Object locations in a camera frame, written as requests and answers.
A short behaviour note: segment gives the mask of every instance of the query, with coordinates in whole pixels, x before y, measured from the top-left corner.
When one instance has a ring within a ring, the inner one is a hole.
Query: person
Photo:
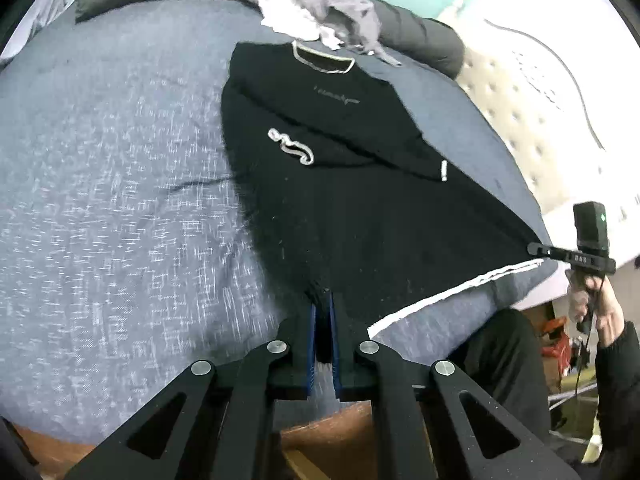
[[[585,480],[624,480],[640,476],[640,345],[634,324],[625,322],[608,278],[568,274],[570,317],[587,313],[589,294],[600,299],[594,323],[598,419],[603,451],[595,464],[572,464]],[[531,323],[513,309],[498,311],[449,359],[500,402],[543,442],[549,442],[550,414],[540,356]]]

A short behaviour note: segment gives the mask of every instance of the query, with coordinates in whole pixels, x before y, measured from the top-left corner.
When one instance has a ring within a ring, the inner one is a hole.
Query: person's leg
[[[539,439],[550,417],[540,343],[529,320],[499,310],[449,357]]]

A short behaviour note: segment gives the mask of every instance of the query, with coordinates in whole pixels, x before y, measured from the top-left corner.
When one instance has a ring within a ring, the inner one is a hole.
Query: neckline
[[[341,57],[341,56],[333,56],[332,54],[326,54],[324,52],[320,52],[319,50],[314,50],[312,48],[309,48],[308,46],[304,46],[302,44],[299,44],[296,40],[293,40],[291,42],[291,46],[293,49],[293,57],[298,60],[300,63],[307,65],[308,67],[311,67],[313,70],[316,70],[318,72],[322,72],[325,74],[346,74],[349,70],[351,70],[353,68],[353,65],[355,64],[356,60],[353,59],[353,57]],[[326,59],[332,59],[332,60],[336,60],[336,61],[349,61],[349,65],[345,70],[326,70],[324,68],[320,68],[316,65],[314,65],[311,61],[304,59],[302,56],[300,56],[300,53],[298,52],[298,50],[304,50],[305,52],[308,52],[310,54],[313,54],[315,56],[319,56],[319,57],[324,57]]]

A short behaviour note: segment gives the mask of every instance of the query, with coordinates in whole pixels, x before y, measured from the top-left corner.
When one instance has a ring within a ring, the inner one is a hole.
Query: black t-shirt
[[[351,60],[239,43],[222,122],[268,277],[312,300],[340,292],[368,325],[530,260],[538,241],[424,142],[390,83]]]

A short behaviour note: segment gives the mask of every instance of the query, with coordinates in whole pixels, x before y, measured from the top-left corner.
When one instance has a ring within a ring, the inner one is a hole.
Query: metal screw
[[[438,361],[436,363],[436,371],[440,375],[449,376],[456,371],[456,367],[449,361]]]
[[[211,371],[211,364],[208,361],[196,361],[191,365],[193,375],[207,375]]]
[[[375,341],[363,341],[360,343],[360,351],[363,354],[375,354],[380,347]]]
[[[267,345],[267,350],[272,354],[282,354],[287,349],[287,344],[284,341],[278,339],[271,341]]]

